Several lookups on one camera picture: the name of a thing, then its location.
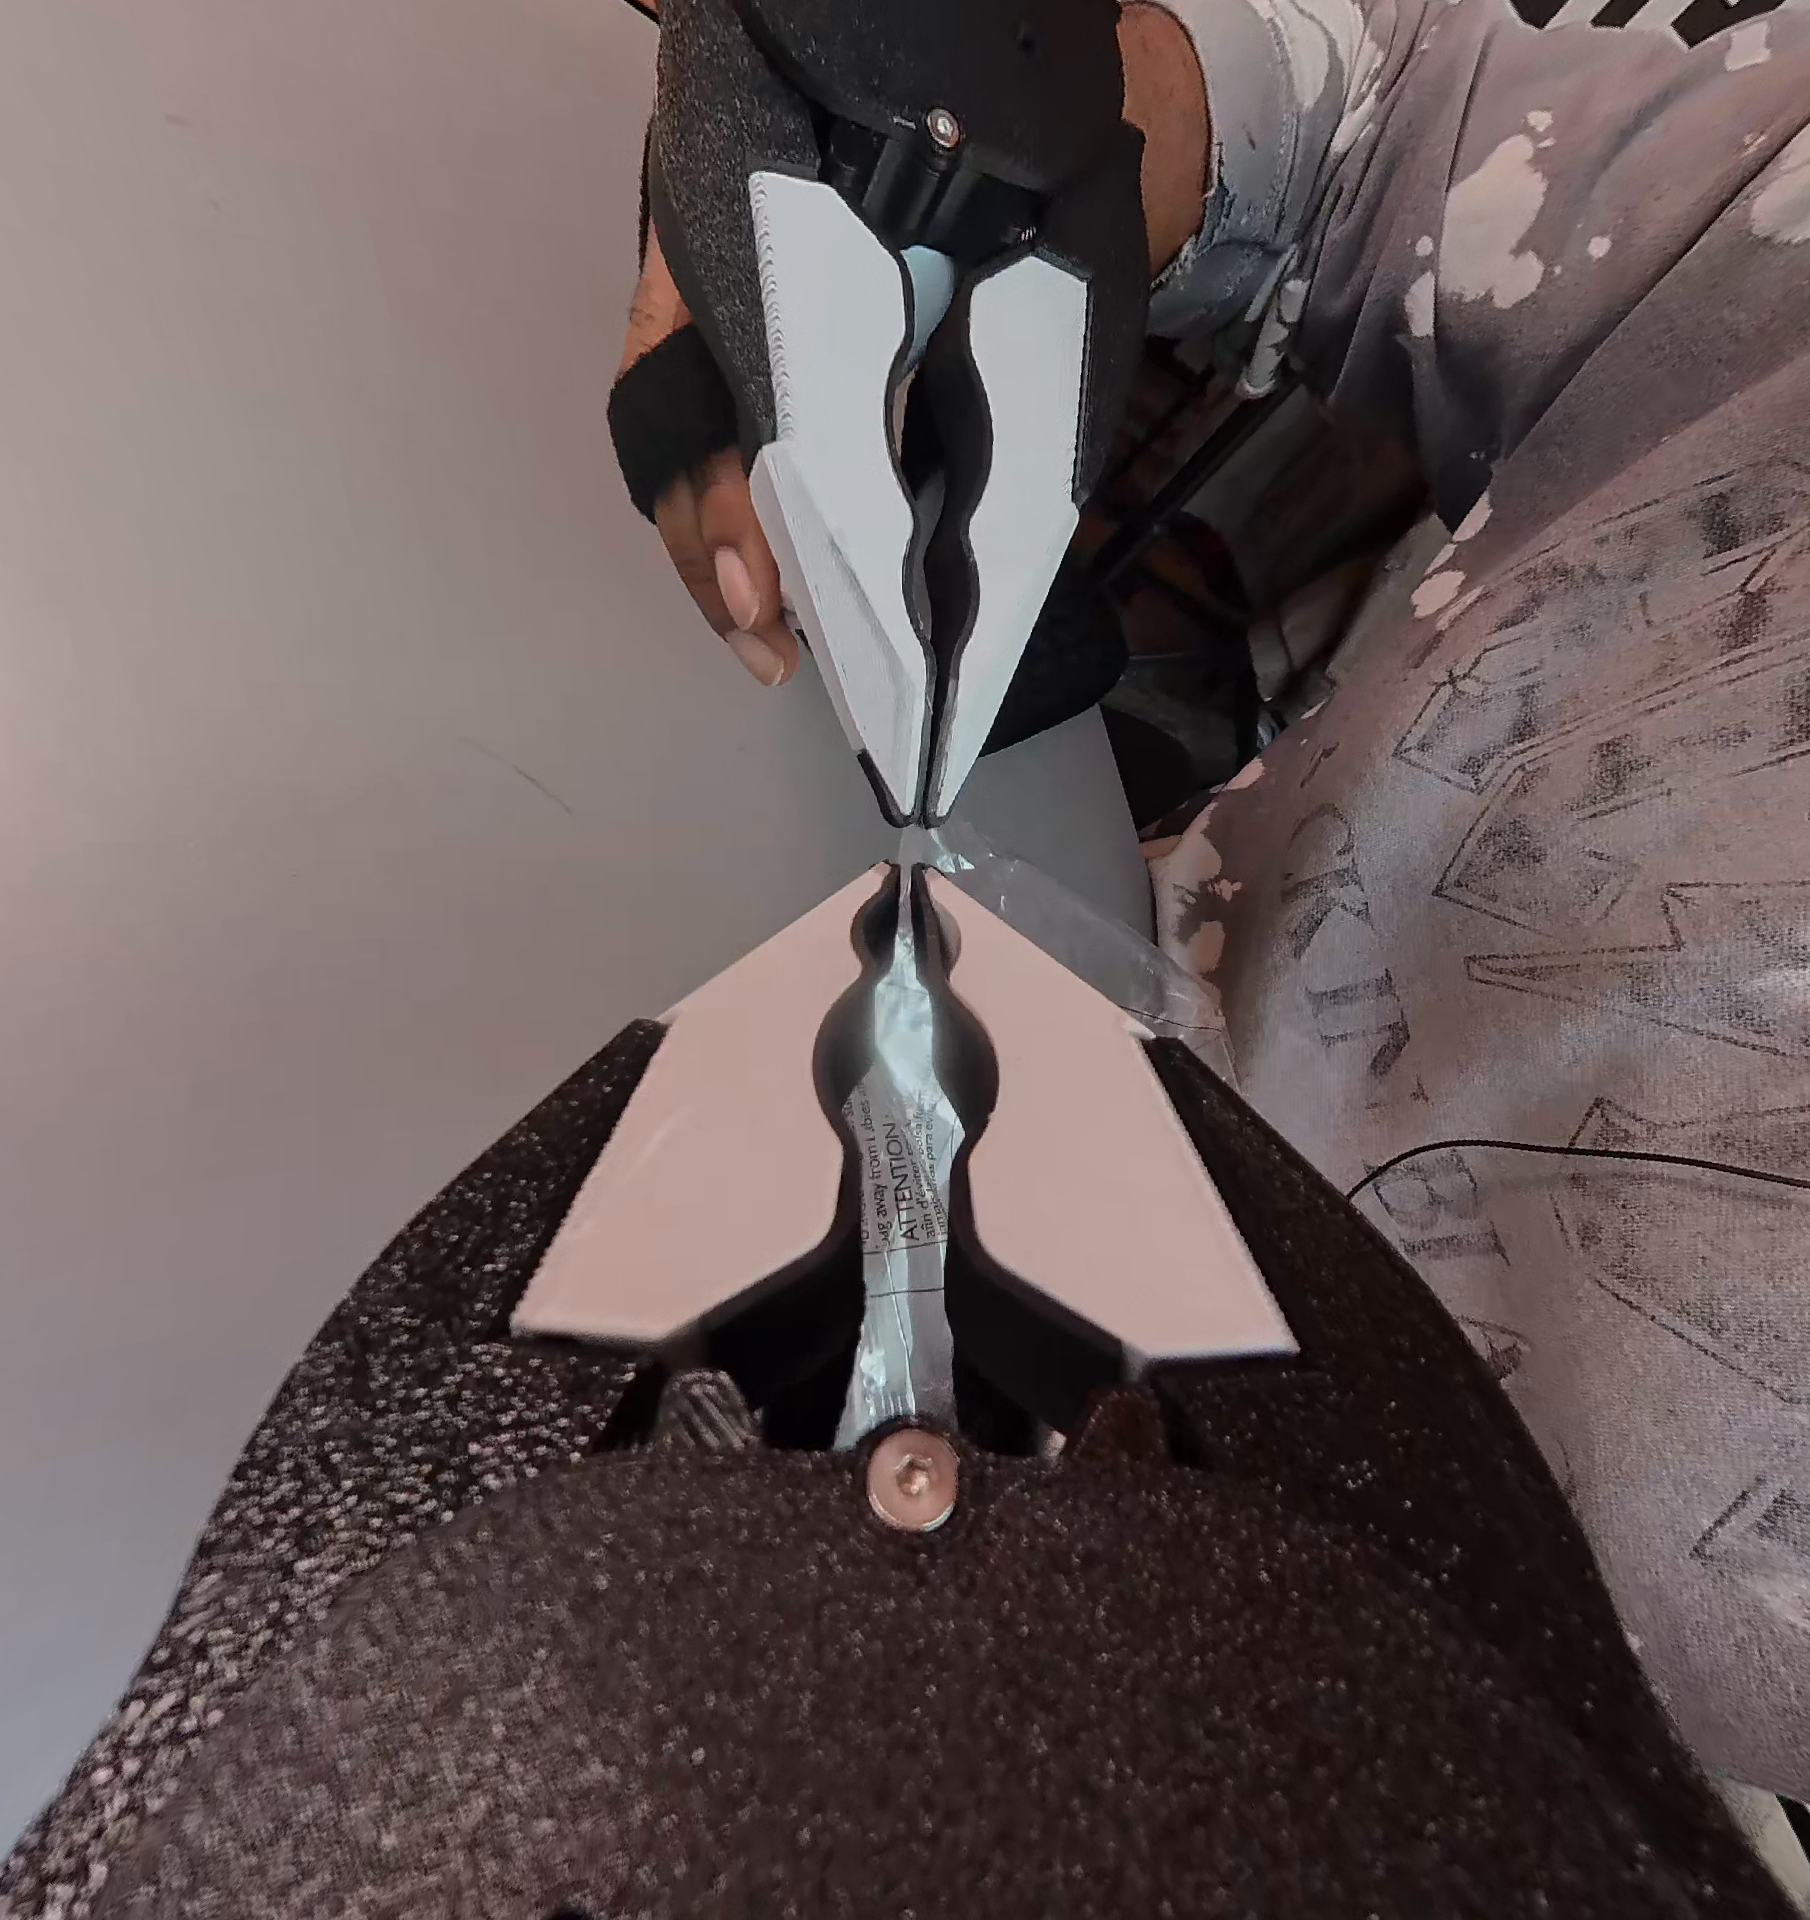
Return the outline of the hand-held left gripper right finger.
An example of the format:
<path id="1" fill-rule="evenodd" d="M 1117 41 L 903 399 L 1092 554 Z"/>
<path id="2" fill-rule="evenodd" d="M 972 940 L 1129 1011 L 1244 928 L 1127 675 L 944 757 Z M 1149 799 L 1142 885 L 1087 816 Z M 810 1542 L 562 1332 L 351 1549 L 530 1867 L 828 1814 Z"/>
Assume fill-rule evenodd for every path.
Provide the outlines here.
<path id="1" fill-rule="evenodd" d="M 960 1116 L 944 1308 L 981 1378 L 1143 1378 L 1299 1341 L 1180 1119 L 1148 1025 L 948 876 L 914 929 Z"/>

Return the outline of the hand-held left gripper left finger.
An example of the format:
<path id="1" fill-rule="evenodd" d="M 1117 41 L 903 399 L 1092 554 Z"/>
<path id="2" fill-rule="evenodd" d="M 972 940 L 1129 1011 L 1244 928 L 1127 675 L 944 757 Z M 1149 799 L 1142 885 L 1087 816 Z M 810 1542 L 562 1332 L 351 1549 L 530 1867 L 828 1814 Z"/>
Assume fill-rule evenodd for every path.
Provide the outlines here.
<path id="1" fill-rule="evenodd" d="M 514 1333 L 688 1346 L 858 1230 L 843 1109 L 895 908 L 898 869 L 870 867 L 665 1010 Z"/>

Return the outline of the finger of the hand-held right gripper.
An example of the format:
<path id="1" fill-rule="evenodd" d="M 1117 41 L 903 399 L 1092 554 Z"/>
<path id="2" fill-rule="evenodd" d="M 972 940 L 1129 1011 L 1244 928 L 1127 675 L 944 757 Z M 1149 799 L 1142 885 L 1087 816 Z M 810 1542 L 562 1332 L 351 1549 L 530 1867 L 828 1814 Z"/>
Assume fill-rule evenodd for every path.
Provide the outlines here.
<path id="1" fill-rule="evenodd" d="M 944 478 L 925 552 L 940 661 L 927 821 L 981 756 L 1077 522 L 1085 327 L 1085 282 L 1022 253 L 960 284 L 927 349 Z"/>
<path id="2" fill-rule="evenodd" d="M 757 170 L 747 209 L 773 396 L 749 496 L 884 816 L 918 816 L 931 667 L 908 562 L 915 503 L 891 439 L 915 292 L 825 181 Z"/>

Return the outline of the clear bag of mixed parts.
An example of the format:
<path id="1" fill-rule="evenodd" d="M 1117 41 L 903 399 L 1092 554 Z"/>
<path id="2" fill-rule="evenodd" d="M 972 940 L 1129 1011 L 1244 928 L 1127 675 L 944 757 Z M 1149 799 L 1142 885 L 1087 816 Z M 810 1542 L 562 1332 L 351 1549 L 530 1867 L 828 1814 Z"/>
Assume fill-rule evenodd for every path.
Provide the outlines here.
<path id="1" fill-rule="evenodd" d="M 937 869 L 1131 1020 L 1185 1044 L 1223 1084 L 1237 1081 L 1216 998 L 1131 923 L 963 821 L 909 830 L 898 861 Z M 903 925 L 873 985 L 872 1058 L 843 1117 L 861 1156 L 863 1317 L 832 1445 L 850 1449 L 886 1424 L 920 1419 L 993 1452 L 1058 1449 L 1048 1427 L 956 1357 L 944 1288 L 950 1179 L 965 1135 L 933 1064 L 930 988 Z"/>

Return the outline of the person's right forearm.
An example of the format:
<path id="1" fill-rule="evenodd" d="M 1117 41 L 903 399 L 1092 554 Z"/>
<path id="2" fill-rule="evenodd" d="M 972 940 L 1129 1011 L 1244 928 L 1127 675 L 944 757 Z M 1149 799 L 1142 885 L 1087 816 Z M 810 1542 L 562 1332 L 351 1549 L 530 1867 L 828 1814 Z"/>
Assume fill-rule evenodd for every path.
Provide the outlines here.
<path id="1" fill-rule="evenodd" d="M 1142 133 L 1148 331 L 1204 337 L 1239 402 L 1296 360 L 1354 151 L 1432 132 L 1413 73 L 1446 3 L 1121 3 L 1124 113 Z"/>

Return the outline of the person's right hand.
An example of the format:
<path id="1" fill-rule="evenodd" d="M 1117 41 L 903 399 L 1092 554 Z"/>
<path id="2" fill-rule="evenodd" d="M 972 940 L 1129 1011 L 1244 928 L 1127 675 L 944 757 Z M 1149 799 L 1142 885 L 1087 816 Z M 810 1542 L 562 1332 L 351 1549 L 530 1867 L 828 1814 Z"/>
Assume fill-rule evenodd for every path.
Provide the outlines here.
<path id="1" fill-rule="evenodd" d="M 654 226 L 605 422 L 632 503 L 649 517 L 703 622 L 756 684 L 790 681 L 802 648 L 786 622 L 732 399 Z"/>

